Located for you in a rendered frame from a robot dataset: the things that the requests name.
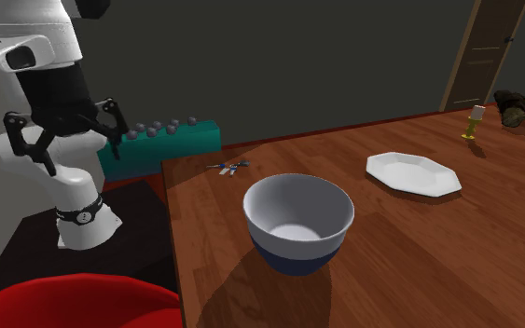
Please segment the brown wooden table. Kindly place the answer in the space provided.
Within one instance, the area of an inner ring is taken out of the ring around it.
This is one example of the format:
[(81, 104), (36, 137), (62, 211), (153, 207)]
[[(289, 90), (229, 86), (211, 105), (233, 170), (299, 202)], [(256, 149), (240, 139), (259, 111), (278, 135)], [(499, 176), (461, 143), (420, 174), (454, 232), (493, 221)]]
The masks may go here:
[[(525, 123), (488, 108), (473, 141), (464, 111), (167, 160), (162, 165), (186, 328), (525, 328)], [(394, 190), (370, 156), (428, 157), (458, 192)], [(249, 160), (233, 176), (208, 165)], [(273, 174), (322, 177), (355, 218), (337, 255), (306, 277), (271, 269), (250, 240), (245, 191)]]

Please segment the brown door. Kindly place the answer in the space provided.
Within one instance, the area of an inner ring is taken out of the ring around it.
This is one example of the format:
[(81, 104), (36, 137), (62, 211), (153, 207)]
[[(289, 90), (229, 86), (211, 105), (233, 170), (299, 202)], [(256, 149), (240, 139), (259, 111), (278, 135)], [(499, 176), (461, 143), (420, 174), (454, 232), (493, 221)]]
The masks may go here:
[(525, 12), (525, 0), (474, 0), (439, 106), (441, 112), (487, 103)]

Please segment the teal cabinet with grey balls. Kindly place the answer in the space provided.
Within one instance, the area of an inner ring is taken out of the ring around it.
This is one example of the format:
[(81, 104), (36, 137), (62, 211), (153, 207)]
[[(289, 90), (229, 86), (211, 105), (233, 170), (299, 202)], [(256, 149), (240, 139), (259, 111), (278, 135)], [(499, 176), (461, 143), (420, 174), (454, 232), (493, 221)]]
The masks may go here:
[(122, 136), (115, 159), (110, 144), (97, 152), (107, 182), (160, 173), (160, 162), (221, 150), (221, 133), (212, 120), (169, 126), (138, 124)]

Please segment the dark robot stand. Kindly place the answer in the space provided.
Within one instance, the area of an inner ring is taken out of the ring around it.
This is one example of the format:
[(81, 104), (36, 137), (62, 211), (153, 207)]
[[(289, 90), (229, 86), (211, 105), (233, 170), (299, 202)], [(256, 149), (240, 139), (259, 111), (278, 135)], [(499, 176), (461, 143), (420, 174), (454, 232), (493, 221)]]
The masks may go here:
[(146, 182), (103, 193), (122, 220), (102, 245), (85, 251), (60, 249), (55, 211), (21, 220), (0, 255), (0, 291), (36, 278), (75, 273), (132, 277), (177, 292), (166, 206)]

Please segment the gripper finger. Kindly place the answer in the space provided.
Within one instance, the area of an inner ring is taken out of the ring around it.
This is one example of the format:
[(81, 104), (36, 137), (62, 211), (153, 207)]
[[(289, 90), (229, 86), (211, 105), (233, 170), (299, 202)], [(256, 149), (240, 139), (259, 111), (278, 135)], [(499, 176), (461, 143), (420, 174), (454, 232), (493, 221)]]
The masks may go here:
[[(118, 103), (113, 98), (106, 98), (100, 102), (94, 104), (96, 108), (95, 114), (78, 114), (78, 119), (90, 130), (94, 130), (104, 137), (110, 143), (110, 147), (114, 158), (120, 160), (120, 154), (118, 147), (122, 143), (122, 136), (129, 131), (129, 127), (126, 123), (124, 115), (122, 114)], [(106, 114), (112, 116), (115, 119), (116, 125), (109, 126), (104, 123), (100, 123), (96, 116), (102, 110)]]
[(28, 156), (35, 163), (43, 164), (50, 177), (57, 174), (54, 163), (49, 155), (48, 147), (55, 138), (51, 131), (43, 130), (36, 143), (27, 143), (23, 136), (23, 129), (29, 121), (29, 116), (10, 111), (5, 113), (3, 123), (7, 132), (10, 146), (15, 156)]

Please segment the white octagonal plate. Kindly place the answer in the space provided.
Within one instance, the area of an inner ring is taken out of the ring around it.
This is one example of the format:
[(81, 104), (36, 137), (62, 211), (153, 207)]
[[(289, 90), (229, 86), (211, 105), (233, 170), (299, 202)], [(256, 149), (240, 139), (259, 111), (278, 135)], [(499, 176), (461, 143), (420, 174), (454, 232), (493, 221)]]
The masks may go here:
[(377, 154), (366, 159), (366, 172), (394, 190), (431, 198), (462, 189), (454, 170), (428, 157), (398, 152)]

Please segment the white and dark blue bowl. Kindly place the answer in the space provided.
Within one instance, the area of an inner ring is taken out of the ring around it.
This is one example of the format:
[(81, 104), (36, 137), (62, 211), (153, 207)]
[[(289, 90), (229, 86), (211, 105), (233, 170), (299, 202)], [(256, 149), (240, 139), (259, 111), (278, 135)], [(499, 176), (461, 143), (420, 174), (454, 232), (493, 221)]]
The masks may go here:
[(348, 194), (323, 178), (299, 173), (266, 177), (242, 200), (250, 238), (266, 263), (306, 276), (338, 252), (354, 218)]

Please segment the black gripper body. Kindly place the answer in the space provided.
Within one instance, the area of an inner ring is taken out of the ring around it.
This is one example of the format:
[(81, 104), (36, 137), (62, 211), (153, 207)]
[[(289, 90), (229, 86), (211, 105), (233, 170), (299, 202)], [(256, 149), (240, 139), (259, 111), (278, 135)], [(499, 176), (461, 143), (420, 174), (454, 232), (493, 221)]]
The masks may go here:
[(98, 122), (80, 64), (16, 73), (32, 109), (33, 122), (66, 137), (84, 133)]

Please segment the yellow candlestick with white candle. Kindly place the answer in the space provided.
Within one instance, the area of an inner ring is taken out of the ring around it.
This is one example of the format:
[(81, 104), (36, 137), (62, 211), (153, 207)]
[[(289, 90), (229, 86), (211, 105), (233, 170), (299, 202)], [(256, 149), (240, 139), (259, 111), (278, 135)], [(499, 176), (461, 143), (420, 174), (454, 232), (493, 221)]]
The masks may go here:
[(482, 121), (482, 117), (486, 111), (486, 107), (483, 105), (475, 105), (467, 118), (468, 126), (461, 135), (466, 140), (474, 140), (477, 125)]

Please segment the dark brown lumpy object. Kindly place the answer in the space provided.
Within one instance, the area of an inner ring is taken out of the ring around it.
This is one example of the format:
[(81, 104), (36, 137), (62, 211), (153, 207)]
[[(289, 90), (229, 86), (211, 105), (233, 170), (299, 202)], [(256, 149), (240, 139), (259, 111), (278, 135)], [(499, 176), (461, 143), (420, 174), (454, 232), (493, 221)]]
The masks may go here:
[(516, 128), (525, 120), (525, 97), (510, 90), (497, 90), (493, 94), (502, 125)]

